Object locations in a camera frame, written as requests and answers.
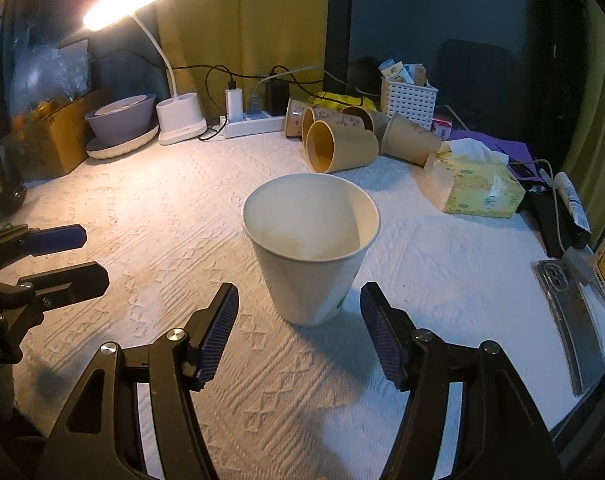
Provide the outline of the yellow bag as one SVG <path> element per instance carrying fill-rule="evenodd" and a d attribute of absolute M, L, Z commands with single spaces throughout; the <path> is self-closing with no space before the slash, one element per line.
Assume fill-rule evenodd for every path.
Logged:
<path fill-rule="evenodd" d="M 375 103 L 367 96 L 347 96 L 333 92 L 320 91 L 308 96 L 307 103 L 330 110 L 343 110 L 347 106 L 360 106 L 365 110 L 377 110 Z"/>

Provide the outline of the white paper cup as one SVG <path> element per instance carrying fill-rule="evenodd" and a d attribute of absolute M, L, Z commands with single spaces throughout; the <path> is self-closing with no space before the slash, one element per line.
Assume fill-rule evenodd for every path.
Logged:
<path fill-rule="evenodd" d="M 357 184 L 331 174 L 288 174 L 246 198 L 242 220 L 276 312 L 316 326 L 341 310 L 381 216 Z"/>

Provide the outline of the yellow curtain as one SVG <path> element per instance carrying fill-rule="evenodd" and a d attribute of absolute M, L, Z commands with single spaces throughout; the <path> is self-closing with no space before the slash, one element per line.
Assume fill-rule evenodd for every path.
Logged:
<path fill-rule="evenodd" d="M 311 91 L 322 88 L 329 0 L 160 0 L 160 42 L 176 67 L 180 92 L 197 91 L 217 117 L 235 79 L 250 96 L 252 77 L 275 65 L 296 70 Z"/>

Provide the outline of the front brown paper cup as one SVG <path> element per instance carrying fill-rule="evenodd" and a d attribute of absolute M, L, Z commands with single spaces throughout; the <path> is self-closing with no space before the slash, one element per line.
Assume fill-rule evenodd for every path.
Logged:
<path fill-rule="evenodd" d="M 305 150 L 312 170 L 319 174 L 368 166 L 379 156 L 379 144 L 373 132 L 322 120 L 309 128 Z"/>

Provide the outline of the printed brown paper cup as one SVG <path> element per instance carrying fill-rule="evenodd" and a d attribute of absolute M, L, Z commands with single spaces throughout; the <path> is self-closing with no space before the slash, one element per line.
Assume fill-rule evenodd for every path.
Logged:
<path fill-rule="evenodd" d="M 342 114 L 323 107 L 305 108 L 302 114 L 302 135 L 305 136 L 314 122 L 327 122 L 329 125 L 365 128 L 365 123 L 358 116 Z"/>

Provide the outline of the black box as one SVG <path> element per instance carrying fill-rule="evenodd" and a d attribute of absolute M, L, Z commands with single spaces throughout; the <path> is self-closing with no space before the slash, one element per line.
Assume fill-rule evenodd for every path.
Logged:
<path fill-rule="evenodd" d="M 561 258 L 567 248 L 583 249 L 591 234 L 576 223 L 560 195 L 546 185 L 526 191 L 519 210 L 524 211 L 539 232 L 545 253 Z"/>

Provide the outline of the phone in clear case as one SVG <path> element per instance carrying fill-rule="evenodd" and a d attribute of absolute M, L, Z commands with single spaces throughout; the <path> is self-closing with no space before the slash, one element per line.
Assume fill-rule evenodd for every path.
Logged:
<path fill-rule="evenodd" d="M 589 392 L 605 372 L 605 338 L 583 290 L 597 284 L 587 263 L 566 255 L 533 263 L 533 273 L 549 304 L 563 344 L 573 393 Z"/>

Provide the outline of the white power strip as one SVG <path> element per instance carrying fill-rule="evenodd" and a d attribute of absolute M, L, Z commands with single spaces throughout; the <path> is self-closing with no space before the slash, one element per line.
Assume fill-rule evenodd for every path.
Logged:
<path fill-rule="evenodd" d="M 222 128 L 222 134 L 225 139 L 255 136 L 255 134 L 283 131 L 284 124 L 284 116 L 271 116 L 260 110 L 256 114 L 245 114 L 243 119 L 237 122 L 227 122 Z"/>

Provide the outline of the yellow tissue box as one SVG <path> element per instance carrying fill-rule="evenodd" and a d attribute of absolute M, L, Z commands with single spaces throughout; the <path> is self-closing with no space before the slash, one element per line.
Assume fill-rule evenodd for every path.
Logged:
<path fill-rule="evenodd" d="M 446 214 L 511 218 L 525 190 L 508 161 L 481 141 L 445 141 L 426 159 L 426 196 Z"/>

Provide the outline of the white plastic basket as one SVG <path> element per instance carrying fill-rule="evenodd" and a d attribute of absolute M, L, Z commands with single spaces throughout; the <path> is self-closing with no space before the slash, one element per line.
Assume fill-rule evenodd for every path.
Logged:
<path fill-rule="evenodd" d="M 425 84 L 406 84 L 383 78 L 381 90 L 382 112 L 388 117 L 400 115 L 425 129 L 432 127 L 438 89 Z"/>

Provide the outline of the pink small box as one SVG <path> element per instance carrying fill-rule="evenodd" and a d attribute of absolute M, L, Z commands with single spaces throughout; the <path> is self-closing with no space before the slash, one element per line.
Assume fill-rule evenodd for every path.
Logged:
<path fill-rule="evenodd" d="M 447 117 L 435 116 L 432 119 L 432 132 L 439 136 L 441 140 L 447 141 L 452 133 L 453 122 Z"/>

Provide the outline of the grey purple bowl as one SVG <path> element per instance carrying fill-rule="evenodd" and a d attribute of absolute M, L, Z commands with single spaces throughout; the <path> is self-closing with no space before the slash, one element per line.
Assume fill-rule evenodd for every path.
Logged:
<path fill-rule="evenodd" d="M 86 114 L 86 121 L 94 136 L 106 146 L 123 144 L 150 128 L 155 102 L 155 93 L 129 96 Z"/>

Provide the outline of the leftmost brown paper cup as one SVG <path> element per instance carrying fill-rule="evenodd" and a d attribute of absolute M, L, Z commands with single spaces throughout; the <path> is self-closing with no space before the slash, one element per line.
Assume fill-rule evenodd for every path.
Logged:
<path fill-rule="evenodd" d="M 304 114 L 308 107 L 307 102 L 288 100 L 284 122 L 286 138 L 300 139 L 303 136 Z"/>

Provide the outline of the clear plastic bag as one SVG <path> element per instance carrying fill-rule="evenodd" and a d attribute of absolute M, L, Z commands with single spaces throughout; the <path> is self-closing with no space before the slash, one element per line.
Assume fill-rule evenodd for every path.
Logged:
<path fill-rule="evenodd" d="M 11 118 L 31 112 L 45 101 L 71 102 L 91 89 L 89 41 L 65 47 L 34 44 L 14 53 L 8 85 Z"/>

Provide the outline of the black power adapter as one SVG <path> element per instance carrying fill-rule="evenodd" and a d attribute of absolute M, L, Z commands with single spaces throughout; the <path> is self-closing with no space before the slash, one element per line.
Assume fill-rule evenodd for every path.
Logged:
<path fill-rule="evenodd" d="M 273 78 L 264 85 L 264 109 L 273 116 L 285 116 L 289 101 L 289 83 Z"/>

